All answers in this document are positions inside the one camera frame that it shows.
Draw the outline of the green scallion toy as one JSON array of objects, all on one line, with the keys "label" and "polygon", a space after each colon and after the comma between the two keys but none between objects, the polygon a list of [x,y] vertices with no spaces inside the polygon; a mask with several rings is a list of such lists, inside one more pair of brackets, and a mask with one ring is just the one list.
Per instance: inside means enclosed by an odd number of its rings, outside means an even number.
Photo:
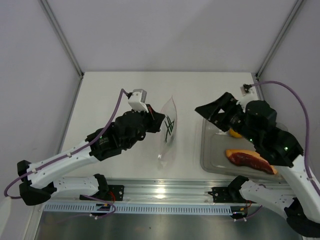
[{"label": "green scallion toy", "polygon": [[166,127],[166,133],[165,133],[165,143],[168,142],[169,136],[173,134],[175,121],[171,120],[169,116],[166,116],[166,119],[164,120],[164,124]]}]

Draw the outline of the clear pink zip bag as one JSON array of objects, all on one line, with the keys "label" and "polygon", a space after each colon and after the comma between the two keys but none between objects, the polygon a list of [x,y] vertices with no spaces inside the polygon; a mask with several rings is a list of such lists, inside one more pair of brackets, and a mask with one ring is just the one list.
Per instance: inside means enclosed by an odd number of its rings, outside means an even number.
[{"label": "clear pink zip bag", "polygon": [[164,171],[172,166],[177,154],[178,112],[173,96],[164,104],[160,112],[165,118],[159,133],[157,168]]}]

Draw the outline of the yellow lemon toy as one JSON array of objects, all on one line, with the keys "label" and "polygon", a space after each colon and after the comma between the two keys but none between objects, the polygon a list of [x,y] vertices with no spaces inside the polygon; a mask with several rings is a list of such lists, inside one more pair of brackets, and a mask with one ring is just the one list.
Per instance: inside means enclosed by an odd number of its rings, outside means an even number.
[{"label": "yellow lemon toy", "polygon": [[232,128],[228,131],[229,135],[231,137],[234,137],[234,138],[237,138],[237,139],[240,139],[242,138],[242,135],[237,133],[236,131],[234,131]]}]

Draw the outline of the red meat slice toy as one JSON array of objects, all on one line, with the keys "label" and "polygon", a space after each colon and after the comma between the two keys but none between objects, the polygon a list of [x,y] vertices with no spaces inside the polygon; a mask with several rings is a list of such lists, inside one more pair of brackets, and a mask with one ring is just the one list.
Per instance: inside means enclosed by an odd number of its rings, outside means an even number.
[{"label": "red meat slice toy", "polygon": [[267,160],[262,158],[257,152],[244,149],[226,149],[227,159],[239,167],[249,167],[257,171],[265,172],[269,175],[276,175],[278,171]]}]

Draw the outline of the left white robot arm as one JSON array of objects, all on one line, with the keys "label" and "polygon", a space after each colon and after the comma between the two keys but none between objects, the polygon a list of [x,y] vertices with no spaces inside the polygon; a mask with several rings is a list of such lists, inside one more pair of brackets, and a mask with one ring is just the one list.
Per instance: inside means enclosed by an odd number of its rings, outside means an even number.
[{"label": "left white robot arm", "polygon": [[164,119],[165,115],[154,111],[150,105],[146,106],[145,111],[130,110],[63,153],[36,163],[26,160],[18,162],[17,171],[22,181],[19,185],[20,197],[28,206],[45,203],[52,197],[107,200],[110,189],[104,175],[66,175],[131,149],[134,144],[143,141],[147,133],[160,132]]}]

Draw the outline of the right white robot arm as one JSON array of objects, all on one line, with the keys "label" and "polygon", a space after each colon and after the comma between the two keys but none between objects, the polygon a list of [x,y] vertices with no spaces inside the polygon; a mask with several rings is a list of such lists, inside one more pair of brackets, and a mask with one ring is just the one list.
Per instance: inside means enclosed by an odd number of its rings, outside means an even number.
[{"label": "right white robot arm", "polygon": [[218,129],[233,129],[251,142],[255,162],[274,167],[294,193],[289,198],[239,175],[227,187],[229,198],[258,203],[283,217],[301,236],[319,238],[320,183],[305,166],[307,150],[291,133],[277,127],[277,112],[263,100],[252,100],[242,107],[229,92],[195,111]]}]

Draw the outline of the clear plastic food container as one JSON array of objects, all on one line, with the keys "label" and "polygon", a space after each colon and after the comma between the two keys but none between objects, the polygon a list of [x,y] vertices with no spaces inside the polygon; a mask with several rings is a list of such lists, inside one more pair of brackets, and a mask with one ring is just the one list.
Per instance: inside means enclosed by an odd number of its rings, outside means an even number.
[{"label": "clear plastic food container", "polygon": [[267,174],[247,166],[236,166],[231,163],[226,150],[254,151],[253,144],[243,138],[234,138],[223,132],[207,120],[202,121],[200,165],[208,173],[228,176],[244,176],[250,179],[266,180],[284,183],[285,179],[279,174]]}]

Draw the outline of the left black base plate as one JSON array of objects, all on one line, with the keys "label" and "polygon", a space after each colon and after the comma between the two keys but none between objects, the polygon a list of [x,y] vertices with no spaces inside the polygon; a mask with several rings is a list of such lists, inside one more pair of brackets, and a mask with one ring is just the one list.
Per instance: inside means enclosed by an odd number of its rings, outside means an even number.
[{"label": "left black base plate", "polygon": [[102,198],[102,200],[109,201],[109,202],[122,202],[125,193],[125,186],[124,185],[109,185],[109,191],[107,194]]}]

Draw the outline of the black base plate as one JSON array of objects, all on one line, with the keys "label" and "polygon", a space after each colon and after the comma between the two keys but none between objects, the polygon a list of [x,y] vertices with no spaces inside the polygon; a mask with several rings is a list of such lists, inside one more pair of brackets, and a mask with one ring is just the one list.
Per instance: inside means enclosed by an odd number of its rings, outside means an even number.
[{"label": "black base plate", "polygon": [[107,194],[102,198],[102,200],[109,201],[109,202],[122,202],[125,193],[125,186],[124,185],[109,185],[109,191]]},{"label": "black base plate", "polygon": [[246,203],[256,203],[248,199],[244,199],[240,190],[234,187],[223,187],[216,186],[212,187],[210,191],[207,192],[208,195],[212,196],[214,203],[231,203],[231,204],[246,204]]}]

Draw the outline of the aluminium mounting rail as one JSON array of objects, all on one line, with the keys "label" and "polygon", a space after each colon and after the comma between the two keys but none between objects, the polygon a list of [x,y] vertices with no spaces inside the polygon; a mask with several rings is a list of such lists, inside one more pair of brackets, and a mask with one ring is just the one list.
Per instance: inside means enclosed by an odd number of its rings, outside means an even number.
[{"label": "aluminium mounting rail", "polygon": [[103,175],[91,177],[61,177],[45,187],[30,187],[24,197],[28,206],[45,203],[50,198],[102,200],[109,185],[124,185],[122,202],[207,202],[212,187],[228,187],[229,180],[107,180]]}]

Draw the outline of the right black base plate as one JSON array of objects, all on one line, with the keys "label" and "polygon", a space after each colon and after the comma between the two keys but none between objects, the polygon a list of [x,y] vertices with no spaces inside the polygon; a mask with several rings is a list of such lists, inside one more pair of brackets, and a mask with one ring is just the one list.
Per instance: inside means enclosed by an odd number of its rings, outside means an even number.
[{"label": "right black base plate", "polygon": [[214,203],[231,203],[231,204],[246,204],[246,203],[256,203],[248,199],[244,199],[240,190],[234,187],[223,187],[216,186],[212,187],[210,191],[207,192],[208,195],[212,196]]}]

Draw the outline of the right aluminium frame post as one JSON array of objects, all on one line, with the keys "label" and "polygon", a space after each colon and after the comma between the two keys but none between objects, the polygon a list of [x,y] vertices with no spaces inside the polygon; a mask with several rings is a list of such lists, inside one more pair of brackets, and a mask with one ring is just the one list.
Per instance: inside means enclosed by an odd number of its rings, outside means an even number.
[{"label": "right aluminium frame post", "polygon": [[283,40],[289,33],[290,28],[293,26],[296,18],[298,17],[299,13],[301,12],[306,2],[307,2],[306,0],[296,0],[294,2],[293,7],[289,11],[278,33],[276,34],[275,39],[273,40],[270,48],[268,49],[265,57],[263,58],[261,64],[259,65],[255,73],[255,78],[258,82],[260,81],[260,78],[262,77],[267,66],[271,62],[273,56],[276,54],[278,48],[281,46]]}]

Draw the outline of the aluminium frame post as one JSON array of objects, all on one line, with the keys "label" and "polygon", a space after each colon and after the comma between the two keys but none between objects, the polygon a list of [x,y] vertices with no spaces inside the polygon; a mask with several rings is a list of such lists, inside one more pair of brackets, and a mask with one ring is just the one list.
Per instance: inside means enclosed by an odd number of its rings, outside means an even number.
[{"label": "aluminium frame post", "polygon": [[293,26],[296,18],[298,17],[299,13],[301,12],[306,2],[307,2],[306,0],[296,0],[294,2],[293,7],[289,11],[278,33],[276,34],[275,39],[273,40],[270,48],[268,49],[265,57],[263,58],[261,64],[259,65],[255,73],[255,78],[258,82],[260,81],[260,78],[262,77],[267,66],[271,62],[273,56],[276,54],[278,48],[281,46],[283,40],[289,33],[290,28]]},{"label": "aluminium frame post", "polygon": [[68,57],[72,67],[74,68],[75,72],[77,75],[82,78],[84,76],[84,72],[82,71],[80,64],[78,60],[76,59],[74,52],[63,32],[63,29],[54,13],[52,10],[50,3],[48,0],[39,0],[38,1],[39,5],[41,6],[45,16],[47,17],[48,22],[50,23],[61,47],[63,48],[66,56]]}]

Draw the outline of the left aluminium frame post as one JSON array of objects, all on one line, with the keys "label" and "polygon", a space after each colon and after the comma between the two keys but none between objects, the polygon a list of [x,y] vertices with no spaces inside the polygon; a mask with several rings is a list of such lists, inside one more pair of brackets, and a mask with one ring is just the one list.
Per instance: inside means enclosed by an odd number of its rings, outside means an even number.
[{"label": "left aluminium frame post", "polygon": [[45,16],[47,17],[48,22],[50,23],[61,47],[63,48],[66,56],[68,57],[72,67],[74,68],[75,72],[77,75],[82,78],[84,76],[84,72],[82,71],[80,64],[78,60],[76,59],[74,52],[63,32],[63,29],[54,13],[52,10],[50,3],[48,0],[39,0],[38,1],[39,5],[41,6]]}]

